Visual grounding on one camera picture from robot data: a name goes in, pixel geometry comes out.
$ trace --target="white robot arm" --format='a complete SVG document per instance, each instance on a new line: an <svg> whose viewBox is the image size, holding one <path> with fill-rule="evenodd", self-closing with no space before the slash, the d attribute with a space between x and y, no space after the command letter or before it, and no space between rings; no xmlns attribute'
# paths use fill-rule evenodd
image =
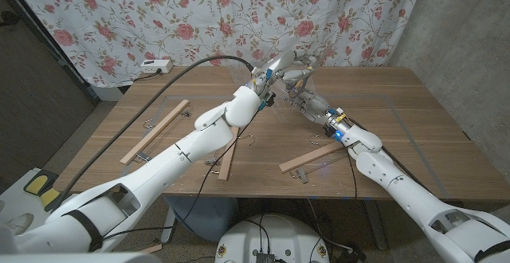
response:
<svg viewBox="0 0 510 263"><path fill-rule="evenodd" d="M93 187L56 209L43 226L14 238L19 253L83 253L112 250L166 188L203 156L224 147L230 126L244 127L261 106L250 88L209 110L195 121L195 131L174 143L137 171Z"/></svg>
<svg viewBox="0 0 510 263"><path fill-rule="evenodd" d="M510 261L510 226L481 211L451 206L404 175L382 149L378 136L350 125L341 108L329 108L322 97L304 90L288 99L311 121L323 125L348 148L358 170L384 188L418 224L448 263Z"/></svg>

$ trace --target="wall outlet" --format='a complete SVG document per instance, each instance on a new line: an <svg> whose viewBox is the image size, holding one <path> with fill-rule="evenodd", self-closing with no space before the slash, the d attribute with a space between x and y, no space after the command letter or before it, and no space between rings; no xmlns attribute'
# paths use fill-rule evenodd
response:
<svg viewBox="0 0 510 263"><path fill-rule="evenodd" d="M161 69L161 73L169 73L172 67L170 60L145 60L140 65L143 73L156 73L158 69Z"/></svg>

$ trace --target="wooden slat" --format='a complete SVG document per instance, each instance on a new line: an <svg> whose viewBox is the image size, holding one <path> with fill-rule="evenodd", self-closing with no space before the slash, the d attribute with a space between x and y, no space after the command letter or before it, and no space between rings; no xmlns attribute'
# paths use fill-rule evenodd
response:
<svg viewBox="0 0 510 263"><path fill-rule="evenodd" d="M162 248L163 248L163 245L158 244L156 246L152 246L152 247L146 248L144 250L140 250L140 252L143 252L143 253L153 253L153 252L156 252L156 251L160 251Z"/></svg>
<svg viewBox="0 0 510 263"><path fill-rule="evenodd" d="M225 155L223 155L222 165L220 166L220 174L218 176L219 180L229 179L230 166L232 165L233 158L233 150L236 148L236 139L238 132L239 128L232 127L233 138L229 142L229 144L226 145L226 148L228 148L230 145L232 145L232 147L225 153Z"/></svg>
<svg viewBox="0 0 510 263"><path fill-rule="evenodd" d="M340 148L342 148L343 145L339 142L333 142L328 144L325 147L317 148L316 150L309 152L307 154L304 154L298 158L291 159L286 163L282 163L280 165L281 173L291 171L294 168L298 168L306 163L310 163L318 158L321 158L325 155L329 155L333 151L338 151Z"/></svg>
<svg viewBox="0 0 510 263"><path fill-rule="evenodd" d="M129 163L138 151L143 150L167 125L190 103L183 100L181 104L175 107L165 118L159 122L146 136L140 140L121 160L123 164Z"/></svg>

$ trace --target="blue light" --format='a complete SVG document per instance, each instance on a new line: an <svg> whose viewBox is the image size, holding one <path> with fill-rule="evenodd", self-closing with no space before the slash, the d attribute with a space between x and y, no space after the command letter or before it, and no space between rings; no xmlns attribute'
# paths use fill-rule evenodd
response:
<svg viewBox="0 0 510 263"><path fill-rule="evenodd" d="M342 141L342 133L340 131L336 131L335 134L333 135L333 137L337 140L337 141Z"/></svg>

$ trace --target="yellow object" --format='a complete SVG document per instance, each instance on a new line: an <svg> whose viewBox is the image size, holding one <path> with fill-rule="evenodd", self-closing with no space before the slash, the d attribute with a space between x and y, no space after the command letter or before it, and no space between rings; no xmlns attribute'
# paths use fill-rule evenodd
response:
<svg viewBox="0 0 510 263"><path fill-rule="evenodd" d="M341 114L339 117L336 118L336 122L340 122L345 117L345 114Z"/></svg>
<svg viewBox="0 0 510 263"><path fill-rule="evenodd" d="M49 189L48 191L41 195L42 205L44 207L47 207L53 200L55 200L55 198L58 197L58 195L60 195L60 193L56 191L54 188Z"/></svg>
<svg viewBox="0 0 510 263"><path fill-rule="evenodd" d="M41 175L38 178L34 179L26 188L26 192L30 192L31 194L38 195L39 191L41 191L41 188L46 184L48 181L48 176Z"/></svg>

